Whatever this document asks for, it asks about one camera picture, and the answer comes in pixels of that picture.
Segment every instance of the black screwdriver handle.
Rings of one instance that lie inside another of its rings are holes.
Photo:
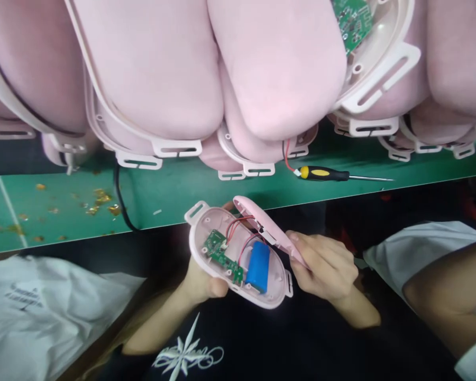
[[[300,177],[306,180],[316,180],[316,181],[347,181],[349,180],[349,172],[347,171],[337,171],[331,168],[326,167],[301,167],[299,169],[301,172]]]

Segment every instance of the green workbench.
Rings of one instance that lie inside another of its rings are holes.
[[[476,176],[476,154],[455,160],[443,150],[413,155],[411,162],[402,163],[390,160],[375,138],[342,137],[330,128],[320,131],[309,156],[291,160],[291,164],[320,165],[396,181],[309,182],[278,163],[274,176],[223,182],[198,158],[182,158],[165,160],[159,171],[123,168],[121,190],[132,222],[144,229],[183,222],[185,212],[199,200],[221,206],[243,195],[269,209]],[[72,176],[0,176],[0,252],[128,231],[122,216],[108,209],[116,203],[112,179],[113,158],[109,156],[93,160]],[[88,212],[99,198],[97,189],[111,200],[92,215]]]

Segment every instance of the green circuit board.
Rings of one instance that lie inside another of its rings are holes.
[[[238,263],[230,260],[226,256],[226,249],[222,244],[226,241],[226,237],[218,230],[212,230],[206,239],[204,246],[207,249],[206,255],[221,265],[226,270],[231,270],[233,283],[241,285],[243,282],[243,268]]]
[[[372,13],[365,0],[333,0],[347,55],[360,45],[372,30]]]

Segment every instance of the screwdriver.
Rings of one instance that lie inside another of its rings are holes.
[[[295,171],[299,177],[305,180],[316,181],[347,181],[349,179],[371,180],[371,181],[394,181],[393,179],[383,179],[378,177],[351,176],[348,171],[337,171],[326,167],[301,167]]]

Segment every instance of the printed graphic on shirt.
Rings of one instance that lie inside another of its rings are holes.
[[[16,286],[15,283],[11,284],[11,291],[5,293],[4,295],[6,298],[13,300],[15,302],[19,302],[22,307],[20,311],[26,311],[28,306],[35,306],[38,308],[44,308],[44,305],[39,301],[40,296],[36,288],[28,291],[26,289],[22,289]]]
[[[208,369],[212,365],[221,362],[224,358],[224,349],[222,347],[215,347],[210,351],[208,351],[208,347],[196,349],[200,339],[192,342],[192,338],[194,336],[194,331],[196,330],[198,319],[199,314],[197,314],[196,319],[194,320],[192,328],[185,339],[185,343],[180,337],[178,337],[178,345],[171,348],[164,348],[152,364],[152,367],[155,368],[168,366],[164,369],[162,374],[173,370],[169,381],[176,380],[180,370],[185,374],[185,377],[187,377],[188,369],[195,367],[196,365],[199,369]]]

